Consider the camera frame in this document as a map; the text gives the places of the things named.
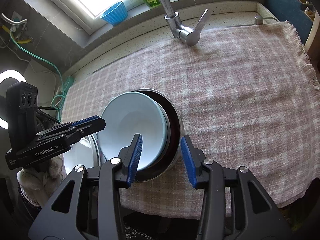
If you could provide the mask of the white gloved left hand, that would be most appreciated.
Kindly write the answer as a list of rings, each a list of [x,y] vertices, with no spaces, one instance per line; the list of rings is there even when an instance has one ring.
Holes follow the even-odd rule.
[[[44,207],[64,179],[63,159],[53,157],[33,168],[22,168],[17,173],[22,196],[35,207]]]

